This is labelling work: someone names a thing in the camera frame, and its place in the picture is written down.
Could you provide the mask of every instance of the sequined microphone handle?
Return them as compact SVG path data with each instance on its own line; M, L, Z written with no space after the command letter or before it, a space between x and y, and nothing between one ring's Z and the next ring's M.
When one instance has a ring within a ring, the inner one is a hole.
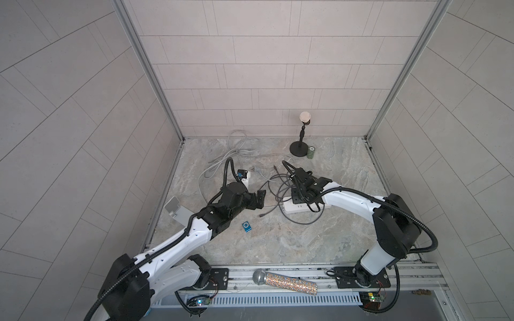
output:
M318 293L318 285L314 282L266 272L263 269L258 269L254 272L253 281L257 285L266 284L310 295L316 295Z

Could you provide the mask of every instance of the white wall tile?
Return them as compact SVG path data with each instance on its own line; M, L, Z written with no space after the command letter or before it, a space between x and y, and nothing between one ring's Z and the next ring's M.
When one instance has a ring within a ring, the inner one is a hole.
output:
M20 224L21 221L0 214L0 246L4 247L5 242L7 242Z
M166 180L168 179L169 172L171 169L171 165L173 165L173 160L175 159L175 155L177 153L179 145L179 140L175 136L172 139L172 142L168 146L168 149L166 149L166 152L164 154L164 157L161 161L161 164L159 165L159 168L157 169L157 173L155 174L154 181L152 182L152 188L150 189L150 192L148 195L152 193L152 191L157 191L158 196L164 192L164 187L166 185ZM153 204L147 204L148 207L151 205L151 211L149 213L149 216L152 217L155 213L155 207L159 204L158 200L155 200L155 203Z
M459 66L459 70L463 73L467 73L469 68L475 63L475 61L480 57L482 52L489 46L492 40L496 36L490 32L487 32L480 38L479 42L473 48L473 50L469 53L469 55L464 59L464 61Z
M378 15L382 10L383 1L373 1L373 6L371 7L370 15L368 16L368 20L366 22L366 27L364 28L363 36L370 36L373 33L373 29L375 29L375 25L377 23Z
M309 37L234 37L238 64L306 64Z
M514 286L514 282L509 279L508 275L510 273L509 267L514 265L514 252L512 249L496 252L477 258L475 262L484 274L487 282L491 285L502 307L508 316L512 318L514 315L513 300L508 293L510 293L510 289Z
M170 64L233 64L234 43L224 36L160 37Z
M111 49L109 48L109 45L105 41L105 39L102 36L102 33L100 33L100 30L98 30L98 26L95 23L89 24L86 26L86 28L91 32L93 35L93 38L95 38L98 46L100 46L100 49L102 50L103 54L109 60L110 62L114 60L114 55Z
M0 271L42 279L52 263L0 250Z
M509 175L510 173L502 165L498 165L466 187L472 195L476 195Z
M116 13L110 13L95 21L114 57L121 55L131 45Z
M227 125L223 110L178 110L176 115L183 126Z
M89 140L114 162L141 118L141 112L132 98L125 95Z
M434 112L423 130L464 185L498 165L491 153L444 106Z
M219 88L215 65L158 65L166 89Z
M514 172L512 109L476 86L454 110L454 115L508 171Z
M18 320L40 282L41 280L33 277L0 272L2 318L8 321Z
M394 175L396 175L396 169L394 168L393 162L389 159L386 150L382 146L382 142L378 135L373 135L371 137L371 147L378 158L378 162L386 179L390 180Z
M412 74L450 111L475 86L473 80L430 49L423 51Z
M4 249L54 261L107 174L80 150L14 232Z
M448 163L440 158L423 177L464 245L499 234Z
M143 35L209 35L202 1L131 0Z
M198 109L191 89L164 89L172 110Z
M509 0L476 0L464 15L464 20L514 41L514 21L509 17L514 14L514 4Z
M38 51L16 68L55 106L108 64L87 28Z
M46 116L50 116L56 109L14 66L4 70L0 75Z
M360 65L352 88L390 89L401 65Z
M501 318L507 316L507 314L502 308L502 305L498 301L468 304L468 308L469 310L471 310L471 314L473 314L475 318Z
M360 65L352 65L350 68L350 73L348 74L348 78L346 79L346 84L344 85L344 88L352 88L353 83L355 82L355 77L357 76L357 73L359 72Z
M415 121L421 118L435 99L413 75L407 77L397 98Z
M0 162L0 213L23 220L95 130L68 100Z
M259 109L310 109L314 89L259 89Z
M385 1L372 35L419 36L434 6L432 1Z
M497 235L467 247L472 258L510 249L503 236Z
M388 156L391 156L401 144L387 121L382 120L377 128L377 136L380 138L380 142Z
M500 230L505 240L514 246L514 224L509 211L509 200L514 188L514 178L508 176L475 195L475 199Z
M157 136L160 127L166 120L164 110L159 102L155 100L132 133L144 150L148 151L150 149L155 136Z
M225 75L228 88L284 88L286 65L225 65Z
M289 35L298 35L298 29L300 28L300 12L302 9L302 2L292 1L291 2L291 14L289 18Z
M306 130L305 136L344 136L344 131L347 126L323 126L323 125L310 125L309 130Z
M392 128L416 167L435 151L435 146L406 109L401 112Z
M113 6L103 0L34 0L34 3L60 37L113 11Z
M324 89L319 109L366 109L372 89Z
M281 110L233 110L232 118L242 126L282 125Z
M14 65L50 44L16 1L2 1L0 12L0 70Z
M152 186L155 174L157 173L157 169L163 157L164 148L162 148L157 140L154 140L134 179L134 184L140 188L143 193L148 194L150 191L150 187Z
M233 130L243 130L242 126L198 126L194 127L195 134L199 137L224 137L226 138Z
M212 0L203 0L205 20L207 21L207 29L209 35L218 35L218 25L216 23L216 16L214 14L214 5Z
M95 303L97 295L98 290L81 287L64 321L83 320L93 303Z
M114 221L142 162L143 158L132 145L126 144L88 207Z
M350 65L295 65L293 88L344 88Z
M372 5L366 1L304 1L298 35L360 36Z
M155 188L150 189L148 197L144 201L143 208L139 213L139 216L134 224L134 229L130 234L124 253L127 253L130 257L141 253L143 248L143 241L145 239L145 233L150 224L150 219L154 214L154 207L157 206L160 194Z
M250 89L201 89L204 109L252 109Z
M310 113L310 123L312 125L332 125L334 121L334 116L336 114L335 110L324 110L324 109L311 109L311 110L297 110L292 109L289 111L289 125L296 125L300 123L300 114L304 111L307 111Z
M294 137L298 136L300 126L245 126L246 134L252 136Z
M384 37L375 64L404 64L417 37Z
M162 42L159 36L147 35L140 36L139 38L141 39L141 42L143 42L144 50L152 64L170 63L166 57L166 52L164 51L164 47L162 46Z
M136 223L139 211L143 206L141 202L131 192L127 193L123 204L120 207L116 219L105 237L102 247L90 268L90 272L102 276L107 276L112 265L113 258L117 258L124 253L125 246L129 240L132 228Z
M0 77L0 158L18 145L46 115Z
M473 262L446 215L432 220L427 226L437 235L437 250L455 281L466 303L494 300L486 280Z
M345 109L339 120L339 125L369 126L375 120L376 110Z
M39 8L32 0L17 0L23 10L27 13L30 19L35 23L38 29L45 35L51 43L59 40L59 36L52 26L48 23L45 16L41 13Z
M459 67L485 31L446 14L430 38L428 47L455 67Z
M90 208L86 208L84 214L82 214L80 218L106 232L109 232L109 229L113 224L111 221L109 221L108 219L101 216L100 214L98 214Z
M136 74L123 54L82 86L73 99L99 125L136 82Z
M398 155L393 164L419 213L425 213L437 205L434 194L430 191L406 150Z
M430 222L433 219L436 219L437 217L444 214L443 209L441 208L441 205L437 205L434 208L428 210L426 213L421 215L421 218L423 219L423 222L426 224Z
M421 174L423 174L427 169L429 169L441 157L442 157L441 153L439 153L438 150L435 150L432 154L430 154L430 156L423 163L421 163L420 166L418 166L418 171Z
M373 64L382 41L382 37L313 37L308 63Z
M214 1L220 35L289 35L289 1Z
M345 136L364 136L370 130L369 126L347 126L344 131Z
M514 108L513 56L514 44L496 37L466 73L511 108Z
M46 318L63 320L106 234L79 220L20 320L41 319L42 311Z

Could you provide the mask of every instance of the marble floor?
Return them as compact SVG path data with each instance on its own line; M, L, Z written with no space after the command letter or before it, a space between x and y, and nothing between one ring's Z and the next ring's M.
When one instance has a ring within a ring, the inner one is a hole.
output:
M249 140L244 148L257 149L258 154L289 154L292 138L259 138ZM316 177L324 176L343 186L355 188L371 195L384 195L383 185L375 167L359 137L306 138L309 146L315 146L313 159L293 157L291 163L313 171ZM173 178L168 200L177 196L180 203L193 212L206 205L198 192L198 175L206 168L209 160L227 151L226 139L188 139L185 142L178 168ZM242 167L248 170L258 166L270 177L276 165L280 173L286 170L283 156L241 158ZM234 159L235 169L240 168L239 159ZM214 178L201 180L200 187L210 199L221 186L223 168ZM249 190L255 192L265 182L257 173L252 173ZM278 183L272 183L274 191ZM311 225L298 225L284 218L277 208L260 218L276 204L268 191L265 207L261 210L244 210L232 220L230 227L209 243L197 248L210 264L243 263L325 263L355 262L376 239L373 225L362 217L339 207L326 209L321 218ZM318 214L303 212L291 214L296 221L309 222ZM252 230L246 233L242 223L248 221ZM166 212L161 213L152 245L157 245L183 228Z

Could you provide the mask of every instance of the white power strip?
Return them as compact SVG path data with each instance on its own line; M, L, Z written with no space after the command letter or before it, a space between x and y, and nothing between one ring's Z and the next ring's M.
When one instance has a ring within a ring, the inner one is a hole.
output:
M293 213L310 211L309 207L307 206L307 203L293 204L292 199L290 199L288 201L284 201L280 206L282 207L282 210L284 211L285 214L293 214ZM329 209L331 206L332 205L325 204L326 209ZM311 205L310 207L312 209L317 209L316 205L314 205L314 204Z

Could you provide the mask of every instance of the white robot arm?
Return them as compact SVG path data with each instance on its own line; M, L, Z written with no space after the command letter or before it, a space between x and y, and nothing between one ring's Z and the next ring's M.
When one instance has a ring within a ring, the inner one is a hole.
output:
M85 321L90 320L100 304L112 320L139 320L152 303L184 287L202 288L208 282L211 267L201 256L193 255L182 264L174 265L224 231L242 210L263 208L264 205L265 191L249 193L242 178L235 174L233 162L236 182L226 184L229 161L231 159L225 164L222 190L205 208L191 215L181 232L133 259L124 254L113 263L99 292L99 300ZM408 253L433 251L437 247L433 233L414 218L399 196L372 197L283 163L301 201L338 206L375 225L376 243L359 259L352 274L343 276L355 280L359 286L369 287L380 271ZM219 196L219 202L213 203ZM429 234L432 245L411 250L421 231Z

